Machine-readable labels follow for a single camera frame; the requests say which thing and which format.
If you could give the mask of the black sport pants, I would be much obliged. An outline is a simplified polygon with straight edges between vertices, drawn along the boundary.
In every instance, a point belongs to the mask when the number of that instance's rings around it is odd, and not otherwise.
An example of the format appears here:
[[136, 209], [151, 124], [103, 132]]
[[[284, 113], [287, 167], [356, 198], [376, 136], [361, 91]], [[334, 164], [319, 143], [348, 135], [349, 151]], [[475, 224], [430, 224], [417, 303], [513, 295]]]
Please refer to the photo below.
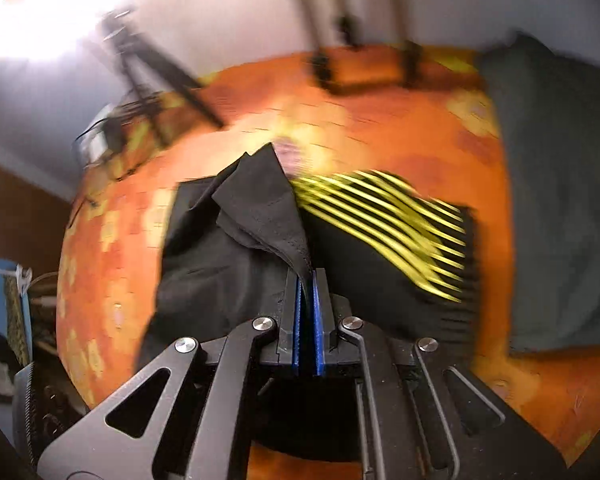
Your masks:
[[324, 270], [354, 315], [403, 339], [474, 353], [480, 278], [470, 210], [379, 170], [288, 178], [272, 146], [176, 189], [155, 312], [137, 361], [183, 336], [210, 341], [279, 318], [289, 275]]

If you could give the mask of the orange floral bed sheet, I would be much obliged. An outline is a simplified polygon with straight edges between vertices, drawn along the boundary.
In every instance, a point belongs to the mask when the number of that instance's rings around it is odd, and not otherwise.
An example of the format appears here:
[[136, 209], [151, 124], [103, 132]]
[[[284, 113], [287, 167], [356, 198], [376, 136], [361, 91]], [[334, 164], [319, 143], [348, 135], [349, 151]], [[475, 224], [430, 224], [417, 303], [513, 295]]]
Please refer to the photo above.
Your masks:
[[335, 49], [332, 60], [348, 85], [343, 96], [317, 88], [301, 54], [231, 67], [204, 90], [225, 129], [168, 96], [160, 117], [168, 148], [158, 148], [147, 122], [137, 119], [126, 127], [124, 152], [87, 170], [58, 278], [57, 348], [76, 390], [95, 406], [133, 373], [178, 184], [273, 143], [289, 171], [385, 170], [422, 194], [472, 209], [482, 296], [475, 372], [574, 462], [600, 430], [600, 347], [552, 356], [508, 352], [509, 178], [470, 53], [431, 50], [419, 90], [399, 87], [390, 48]]

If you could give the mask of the white power strip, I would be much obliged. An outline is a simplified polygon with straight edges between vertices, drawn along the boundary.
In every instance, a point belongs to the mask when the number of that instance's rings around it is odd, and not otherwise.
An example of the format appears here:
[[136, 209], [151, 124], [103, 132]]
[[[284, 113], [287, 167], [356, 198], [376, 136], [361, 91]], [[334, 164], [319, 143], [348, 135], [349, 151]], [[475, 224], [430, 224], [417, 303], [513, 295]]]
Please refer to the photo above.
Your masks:
[[81, 168], [100, 164], [121, 154], [125, 146], [122, 119], [111, 104], [103, 107], [73, 141], [72, 152]]

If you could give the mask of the folded dark grey garment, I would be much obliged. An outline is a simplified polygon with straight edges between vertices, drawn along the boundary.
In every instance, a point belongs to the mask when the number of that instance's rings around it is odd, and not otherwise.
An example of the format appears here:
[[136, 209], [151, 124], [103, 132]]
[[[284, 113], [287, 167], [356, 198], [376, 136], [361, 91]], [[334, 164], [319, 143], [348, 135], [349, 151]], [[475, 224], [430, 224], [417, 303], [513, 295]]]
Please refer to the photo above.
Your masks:
[[509, 349], [600, 344], [600, 67], [520, 32], [478, 69], [512, 193]]

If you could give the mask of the small black tripod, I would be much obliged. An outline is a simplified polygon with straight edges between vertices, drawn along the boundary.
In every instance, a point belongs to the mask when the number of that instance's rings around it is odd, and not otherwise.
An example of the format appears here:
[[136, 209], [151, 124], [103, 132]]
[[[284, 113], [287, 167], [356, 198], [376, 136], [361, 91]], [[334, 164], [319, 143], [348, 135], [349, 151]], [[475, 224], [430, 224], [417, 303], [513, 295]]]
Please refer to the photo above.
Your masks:
[[154, 130], [161, 146], [170, 143], [160, 125], [162, 102], [156, 90], [169, 90], [217, 129], [225, 127], [225, 120], [200, 95], [206, 86], [189, 73], [175, 58], [158, 49], [128, 20], [131, 9], [113, 10], [100, 21], [102, 39], [117, 59], [118, 71], [128, 84], [132, 96]]

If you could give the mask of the tall light stand legs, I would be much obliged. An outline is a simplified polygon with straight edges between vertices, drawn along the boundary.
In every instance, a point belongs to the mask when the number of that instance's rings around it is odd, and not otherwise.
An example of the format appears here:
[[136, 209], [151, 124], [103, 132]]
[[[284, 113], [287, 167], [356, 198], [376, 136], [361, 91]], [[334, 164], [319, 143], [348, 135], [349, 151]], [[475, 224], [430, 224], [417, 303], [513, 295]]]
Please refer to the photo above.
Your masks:
[[[343, 43], [353, 51], [363, 47], [358, 33], [358, 23], [352, 13], [350, 0], [334, 0], [338, 11], [336, 26]], [[298, 0], [300, 14], [308, 34], [312, 54], [309, 64], [317, 84], [330, 93], [343, 92], [342, 85], [337, 81], [332, 62], [326, 52], [323, 34], [317, 24], [316, 12], [312, 0]], [[407, 27], [405, 0], [389, 0], [391, 19], [398, 40], [400, 53], [401, 86], [413, 88], [419, 81], [419, 65], [422, 60], [422, 46], [411, 37]]]

